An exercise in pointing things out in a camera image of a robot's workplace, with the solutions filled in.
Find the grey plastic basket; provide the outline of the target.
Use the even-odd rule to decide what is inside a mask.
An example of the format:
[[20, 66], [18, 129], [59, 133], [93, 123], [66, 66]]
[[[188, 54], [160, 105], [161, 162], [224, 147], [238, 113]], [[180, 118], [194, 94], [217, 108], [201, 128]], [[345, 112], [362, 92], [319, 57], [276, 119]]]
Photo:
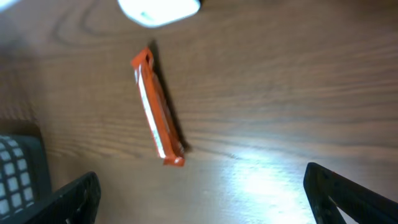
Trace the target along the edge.
[[52, 194], [40, 128], [33, 122], [1, 120], [1, 222]]

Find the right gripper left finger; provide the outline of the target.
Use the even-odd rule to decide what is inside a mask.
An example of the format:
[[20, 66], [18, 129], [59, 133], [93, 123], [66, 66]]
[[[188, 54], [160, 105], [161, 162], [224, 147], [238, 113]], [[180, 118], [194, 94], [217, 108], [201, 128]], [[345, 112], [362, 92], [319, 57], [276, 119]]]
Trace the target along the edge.
[[87, 172], [48, 197], [3, 220], [3, 224], [94, 224], [101, 199], [95, 172]]

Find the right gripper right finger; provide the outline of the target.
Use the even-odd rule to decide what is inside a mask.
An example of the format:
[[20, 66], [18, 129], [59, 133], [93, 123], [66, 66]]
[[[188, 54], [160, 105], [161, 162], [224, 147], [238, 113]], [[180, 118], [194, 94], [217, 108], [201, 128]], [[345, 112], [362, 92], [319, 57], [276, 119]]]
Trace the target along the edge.
[[397, 224], [397, 202], [317, 163], [307, 164], [303, 187], [317, 223], [345, 223], [344, 211], [358, 223]]

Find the orange snack bar wrapper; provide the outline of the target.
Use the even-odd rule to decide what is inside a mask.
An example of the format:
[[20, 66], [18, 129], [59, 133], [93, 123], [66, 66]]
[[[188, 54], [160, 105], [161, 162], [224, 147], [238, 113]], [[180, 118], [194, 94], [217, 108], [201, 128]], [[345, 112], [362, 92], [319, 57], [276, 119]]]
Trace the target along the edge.
[[154, 71], [154, 56], [150, 48], [142, 49], [131, 60], [131, 65], [159, 157], [165, 165], [184, 166], [184, 147], [172, 119], [164, 90]]

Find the white barcode scanner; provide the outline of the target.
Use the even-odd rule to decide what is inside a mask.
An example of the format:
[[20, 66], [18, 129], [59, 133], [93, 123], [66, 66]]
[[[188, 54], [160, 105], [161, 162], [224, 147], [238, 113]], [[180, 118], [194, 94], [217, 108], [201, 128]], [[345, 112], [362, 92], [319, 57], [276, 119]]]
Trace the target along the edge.
[[127, 18], [146, 28], [156, 28], [196, 14], [199, 0], [118, 0]]

